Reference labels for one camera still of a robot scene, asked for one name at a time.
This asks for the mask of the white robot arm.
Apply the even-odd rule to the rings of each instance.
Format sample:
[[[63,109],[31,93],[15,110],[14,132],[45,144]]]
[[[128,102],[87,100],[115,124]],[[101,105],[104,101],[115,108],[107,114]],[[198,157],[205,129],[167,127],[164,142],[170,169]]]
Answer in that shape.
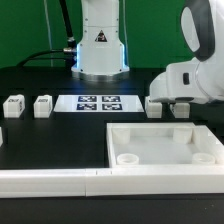
[[[129,71],[119,39],[119,0],[81,0],[83,37],[77,45],[75,77],[111,80]],[[224,0],[185,0],[180,24],[194,54],[173,63],[149,86],[153,102],[224,101]]]

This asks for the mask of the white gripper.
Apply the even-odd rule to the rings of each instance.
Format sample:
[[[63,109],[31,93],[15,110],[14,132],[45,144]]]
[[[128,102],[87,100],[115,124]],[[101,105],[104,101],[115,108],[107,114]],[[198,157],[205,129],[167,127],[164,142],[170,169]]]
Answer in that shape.
[[[169,64],[150,84],[152,102],[224,101],[224,62],[196,58]]]

